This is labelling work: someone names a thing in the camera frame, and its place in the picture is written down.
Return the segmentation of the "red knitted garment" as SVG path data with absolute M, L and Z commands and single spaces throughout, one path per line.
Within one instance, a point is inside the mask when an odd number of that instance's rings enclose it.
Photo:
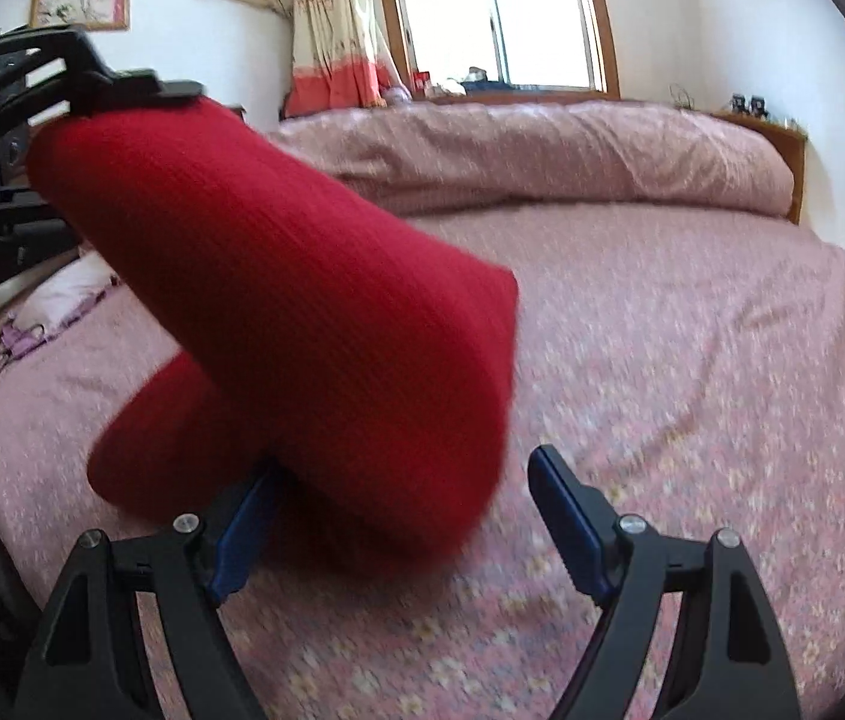
M 294 561 L 396 574 L 463 550 L 504 470 L 511 271 L 208 99 L 58 119 L 27 172 L 178 344 L 95 442 L 98 497 L 164 523 L 276 463 Z

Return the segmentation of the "white purple pillow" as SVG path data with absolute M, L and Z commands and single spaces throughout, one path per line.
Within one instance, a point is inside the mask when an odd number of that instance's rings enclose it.
M 1 346 L 17 361 L 58 338 L 108 296 L 121 280 L 92 250 L 63 266 L 22 301 L 2 326 Z

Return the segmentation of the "pink floral bed sheet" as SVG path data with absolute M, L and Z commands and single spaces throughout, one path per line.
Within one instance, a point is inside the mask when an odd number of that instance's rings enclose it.
M 227 603 L 276 718 L 539 718 L 596 619 L 530 499 L 554 444 L 674 535 L 736 525 L 780 617 L 803 712 L 845 707 L 845 252 L 785 221 L 536 205 L 424 229 L 513 271 L 509 453 L 445 571 L 380 589 L 274 569 Z

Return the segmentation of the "cream and red curtain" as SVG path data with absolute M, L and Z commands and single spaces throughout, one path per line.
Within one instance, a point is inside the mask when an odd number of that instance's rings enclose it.
M 289 119 L 335 109 L 377 109 L 402 91 L 375 0 L 292 0 Z

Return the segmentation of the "wooden framed window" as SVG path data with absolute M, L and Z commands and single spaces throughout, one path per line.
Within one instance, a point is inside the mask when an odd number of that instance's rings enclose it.
M 440 88 L 621 96 L 606 0 L 381 0 L 399 78 L 414 98 Z

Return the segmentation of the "pink floral quilt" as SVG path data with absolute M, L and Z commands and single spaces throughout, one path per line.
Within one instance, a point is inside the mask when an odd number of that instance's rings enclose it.
M 795 174 L 760 133 L 661 104 L 409 104 L 329 112 L 269 141 L 396 216 L 505 202 L 790 211 Z

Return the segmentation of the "small black figurines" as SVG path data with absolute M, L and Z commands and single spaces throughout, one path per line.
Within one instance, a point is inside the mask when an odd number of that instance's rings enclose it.
M 765 105 L 765 99 L 760 96 L 746 98 L 744 94 L 733 94 L 730 101 L 730 110 L 735 115 L 746 115 L 759 121 L 767 121 L 770 114 Z

